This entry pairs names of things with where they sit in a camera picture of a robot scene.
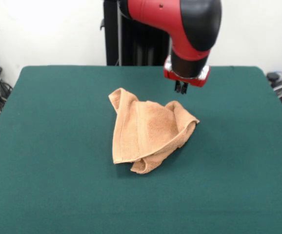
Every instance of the green tablecloth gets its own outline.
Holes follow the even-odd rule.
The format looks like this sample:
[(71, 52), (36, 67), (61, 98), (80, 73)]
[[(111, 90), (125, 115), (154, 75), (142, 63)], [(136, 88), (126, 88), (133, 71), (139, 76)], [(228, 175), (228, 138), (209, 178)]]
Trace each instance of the green tablecloth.
[[(148, 175), (112, 162), (119, 87), (201, 120)], [(161, 67), (24, 68), (0, 117), (0, 234), (282, 234), (282, 105), (263, 73), (173, 88)]]

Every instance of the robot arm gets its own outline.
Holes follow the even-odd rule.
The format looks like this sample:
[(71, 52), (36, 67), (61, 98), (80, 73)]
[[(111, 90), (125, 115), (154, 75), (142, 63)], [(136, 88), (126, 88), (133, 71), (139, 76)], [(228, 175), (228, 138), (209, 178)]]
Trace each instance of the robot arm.
[(204, 85), (209, 75), (209, 67), (204, 66), (220, 29), (221, 0), (119, 0), (119, 4), (125, 16), (170, 35), (167, 78)]

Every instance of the towel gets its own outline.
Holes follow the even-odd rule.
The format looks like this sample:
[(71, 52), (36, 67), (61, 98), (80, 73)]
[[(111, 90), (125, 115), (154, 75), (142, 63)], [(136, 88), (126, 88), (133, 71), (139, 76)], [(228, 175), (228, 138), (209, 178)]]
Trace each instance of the towel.
[(177, 101), (166, 106), (139, 101), (122, 88), (111, 93), (109, 99), (117, 113), (113, 162), (133, 163), (131, 171), (138, 174), (149, 173), (160, 166), (188, 141), (199, 123)]

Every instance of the orange towel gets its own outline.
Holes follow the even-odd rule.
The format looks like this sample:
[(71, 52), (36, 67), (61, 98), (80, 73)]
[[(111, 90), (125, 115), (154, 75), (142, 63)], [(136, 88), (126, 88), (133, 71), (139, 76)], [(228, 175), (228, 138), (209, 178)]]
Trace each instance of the orange towel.
[(177, 101), (166, 106), (143, 102), (122, 88), (111, 93), (109, 98), (117, 113), (113, 162), (131, 162), (131, 171), (138, 174), (160, 166), (188, 141), (199, 123)]

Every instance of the table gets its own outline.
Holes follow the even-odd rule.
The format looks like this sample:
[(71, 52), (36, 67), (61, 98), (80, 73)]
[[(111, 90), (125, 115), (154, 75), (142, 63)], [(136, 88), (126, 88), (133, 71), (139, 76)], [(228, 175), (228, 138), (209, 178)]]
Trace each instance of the table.
[[(115, 89), (201, 123), (147, 175), (112, 162)], [(256, 67), (25, 67), (0, 116), (0, 234), (282, 234), (282, 104)]]

